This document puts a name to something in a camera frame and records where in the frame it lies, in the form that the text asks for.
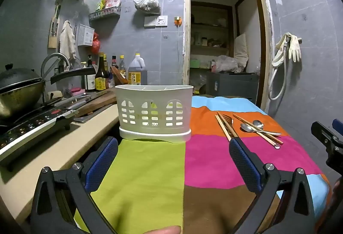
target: yellow bottle label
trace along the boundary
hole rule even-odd
[[[132,85],[141,85],[141,73],[129,72],[128,82],[129,84],[132,84]]]
[[[99,91],[106,89],[106,80],[103,77],[98,77],[95,79],[95,88]]]
[[[126,76],[126,71],[125,71],[125,70],[120,70],[120,74],[121,74],[122,77],[125,78],[125,76]]]

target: colorful tablecloth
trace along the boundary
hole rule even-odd
[[[216,111],[248,121],[260,120],[265,129],[282,132],[279,150],[254,133],[234,129],[264,163],[279,170],[302,167],[310,184],[317,221],[329,200],[326,177],[305,150],[271,117],[242,98],[192,100],[192,137],[186,143],[122,140],[119,152],[99,189],[95,203],[119,234],[142,234],[169,225],[181,225],[184,234],[229,233],[255,197],[246,188],[229,155],[229,144]],[[268,226],[279,203],[277,193],[260,229]],[[86,230],[79,214],[76,221]]]

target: red plastic bag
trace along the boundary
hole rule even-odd
[[[100,41],[98,40],[98,34],[94,32],[93,36],[93,46],[92,46],[92,53],[98,54],[100,50]]]

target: light blue fabric panel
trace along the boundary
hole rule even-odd
[[[267,115],[248,99],[239,97],[228,99],[225,97],[193,96],[192,107],[199,108],[202,106],[206,106],[211,111],[260,112],[263,115]]]
[[[326,206],[326,197],[329,193],[329,186],[321,175],[307,175],[308,184],[310,185],[314,215],[316,220],[320,218]],[[277,191],[277,195],[281,198],[283,191]]]

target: red button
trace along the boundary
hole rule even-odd
[[[56,113],[59,113],[60,111],[61,111],[61,109],[56,109],[53,112],[51,112],[51,114],[56,114]]]

